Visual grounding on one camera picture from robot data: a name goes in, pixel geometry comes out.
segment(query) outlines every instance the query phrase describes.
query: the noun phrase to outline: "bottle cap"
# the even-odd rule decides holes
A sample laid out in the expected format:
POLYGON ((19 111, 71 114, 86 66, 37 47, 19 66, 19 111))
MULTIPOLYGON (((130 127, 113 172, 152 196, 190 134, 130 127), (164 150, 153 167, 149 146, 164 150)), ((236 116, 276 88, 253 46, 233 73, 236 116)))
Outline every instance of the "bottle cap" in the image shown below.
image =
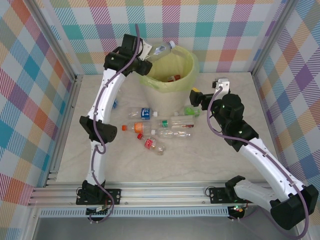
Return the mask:
POLYGON ((174 49, 175 47, 176 47, 176 44, 175 44, 175 42, 174 41, 169 41, 169 44, 170 44, 170 46, 171 46, 171 49, 174 49))

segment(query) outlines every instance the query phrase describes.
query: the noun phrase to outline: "clear plastic bottle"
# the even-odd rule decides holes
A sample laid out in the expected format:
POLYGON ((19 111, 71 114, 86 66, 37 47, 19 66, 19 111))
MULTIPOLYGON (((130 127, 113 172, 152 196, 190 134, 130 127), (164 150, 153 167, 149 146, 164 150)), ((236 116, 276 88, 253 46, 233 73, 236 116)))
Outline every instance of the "clear plastic bottle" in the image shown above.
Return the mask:
POLYGON ((159 60, 160 58, 171 53, 171 50, 175 47, 176 47, 176 44, 174 41, 154 44, 151 48, 150 53, 149 53, 149 57, 146 58, 146 60, 149 62, 155 62, 155 61, 159 60))
POLYGON ((128 112, 129 119, 150 120, 151 116, 158 116, 157 111, 153 111, 148 107, 130 107, 128 112))
POLYGON ((192 136, 192 130, 188 127, 160 127, 159 129, 152 129, 151 135, 158 135, 162 139, 190 138, 192 136))
POLYGON ((148 121, 129 122, 127 125, 122 125, 122 131, 130 131, 136 134, 150 134, 151 123, 148 121))
POLYGON ((159 128, 193 128, 195 126, 195 116, 172 116, 170 119, 156 121, 159 128))
POLYGON ((174 113, 175 116, 185 116, 185 115, 194 115, 195 117, 199 117, 202 113, 202 110, 198 106, 184 106, 180 111, 176 111, 174 113))
POLYGON ((139 133, 137 138, 144 143, 144 146, 147 149, 153 150, 158 155, 164 154, 164 151, 166 149, 165 145, 162 142, 156 140, 154 137, 146 137, 142 133, 139 133))

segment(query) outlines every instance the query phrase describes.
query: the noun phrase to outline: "blue bottle label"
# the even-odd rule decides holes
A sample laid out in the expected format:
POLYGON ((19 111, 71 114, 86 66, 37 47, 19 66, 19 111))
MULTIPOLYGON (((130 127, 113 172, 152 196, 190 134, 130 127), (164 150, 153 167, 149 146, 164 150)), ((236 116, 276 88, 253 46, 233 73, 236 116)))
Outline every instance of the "blue bottle label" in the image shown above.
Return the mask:
POLYGON ((141 109, 141 119, 142 120, 150 120, 150 108, 142 108, 141 109))

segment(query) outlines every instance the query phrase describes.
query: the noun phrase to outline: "plaid wall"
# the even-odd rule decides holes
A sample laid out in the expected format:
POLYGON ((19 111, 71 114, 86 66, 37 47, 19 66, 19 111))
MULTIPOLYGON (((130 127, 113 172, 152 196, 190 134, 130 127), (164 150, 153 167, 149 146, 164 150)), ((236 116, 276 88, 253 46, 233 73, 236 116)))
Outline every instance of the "plaid wall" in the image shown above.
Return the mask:
POLYGON ((320 191, 320 0, 299 1, 255 81, 280 161, 320 191))
POLYGON ((77 73, 101 74, 124 33, 173 40, 201 72, 248 72, 286 0, 37 0, 77 73))
POLYGON ((45 177, 71 80, 22 0, 0 1, 0 239, 45 177))

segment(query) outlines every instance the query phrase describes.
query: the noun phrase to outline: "purple cable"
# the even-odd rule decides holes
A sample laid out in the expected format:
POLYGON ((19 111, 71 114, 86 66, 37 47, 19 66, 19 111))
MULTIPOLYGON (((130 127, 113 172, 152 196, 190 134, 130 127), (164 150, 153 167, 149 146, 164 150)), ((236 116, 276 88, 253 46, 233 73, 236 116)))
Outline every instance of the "purple cable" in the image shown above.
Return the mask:
POLYGON ((303 205, 303 209, 304 209, 304 214, 305 214, 305 225, 304 225, 304 229, 302 231, 302 233, 298 236, 292 236, 290 234, 287 234, 285 231, 283 231, 282 228, 280 228, 277 224, 274 223, 274 221, 272 221, 272 223, 274 224, 274 226, 277 228, 277 230, 279 232, 281 232, 284 236, 286 236, 287 238, 290 239, 301 239, 303 236, 306 235, 307 231, 308 231, 308 227, 309 227, 309 211, 308 211, 308 207, 307 207, 307 203, 304 199, 304 197, 302 196, 301 192, 299 191, 298 187, 296 186, 296 184, 294 183, 294 181, 291 179, 291 177, 279 166, 279 164, 272 158, 270 157, 265 151, 263 151, 260 147, 258 147, 257 145, 255 145, 254 143, 242 139, 240 137, 234 137, 234 136, 227 136, 227 135, 223 135, 223 134, 219 134, 219 132, 217 130, 215 130, 210 122, 210 112, 211 112, 211 107, 212 104, 215 101, 215 98, 217 97, 217 95, 223 90, 223 88, 220 86, 219 90, 213 95, 209 106, 208 106, 208 110, 206 113, 206 121, 208 123, 208 126, 210 128, 210 130, 217 136, 221 137, 221 138, 225 138, 225 139, 230 139, 230 140, 236 140, 236 141, 241 141, 244 142, 246 144, 249 144, 251 146, 253 146, 255 149, 257 149, 258 151, 260 151, 263 155, 265 155, 278 169, 279 171, 286 177, 286 179, 288 179, 288 181, 290 182, 290 184, 293 186, 294 190, 296 190, 298 196, 301 199, 302 205, 303 205))
MULTIPOLYGON (((92 177, 95 181, 95 183, 97 184, 97 186, 105 193, 108 195, 108 197, 111 199, 111 210, 109 211, 108 215, 105 216, 103 219, 101 219, 100 221, 96 221, 96 223, 102 223, 105 220, 107 220, 107 218, 113 213, 114 208, 115 208, 115 200, 114 198, 111 196, 111 194, 109 192, 107 192, 105 190, 105 188, 103 186, 101 186, 101 184, 98 182, 96 176, 95 176, 95 170, 94 170, 94 162, 95 162, 95 155, 96 152, 98 152, 99 154, 104 154, 107 151, 107 147, 106 144, 104 143, 102 137, 100 136, 98 130, 97 130, 97 112, 98 112, 98 105, 100 102, 100 99, 102 97, 102 94, 104 92, 104 90, 108 87, 108 85, 111 83, 111 81, 113 81, 119 74, 121 74, 124 70, 126 70, 131 64, 132 62, 135 60, 136 56, 138 55, 138 51, 139 51, 139 46, 140 46, 140 32, 139 32, 139 28, 138 28, 138 24, 135 24, 135 31, 136 31, 136 36, 137 36, 137 42, 136 42, 136 46, 135 46, 135 51, 134 54, 132 56, 132 58, 130 59, 130 61, 123 67, 121 68, 115 75, 113 75, 105 84, 105 86, 101 89, 101 92, 96 100, 96 104, 94 106, 94 112, 93 112, 93 128, 94 128, 94 132, 97 135, 101 145, 103 146, 103 151, 100 151, 98 148, 98 145, 94 146, 94 150, 92 153, 92 159, 91 159, 91 172, 92 172, 92 177)), ((89 219, 91 222, 93 222, 93 220, 91 219, 91 214, 89 215, 89 219)))

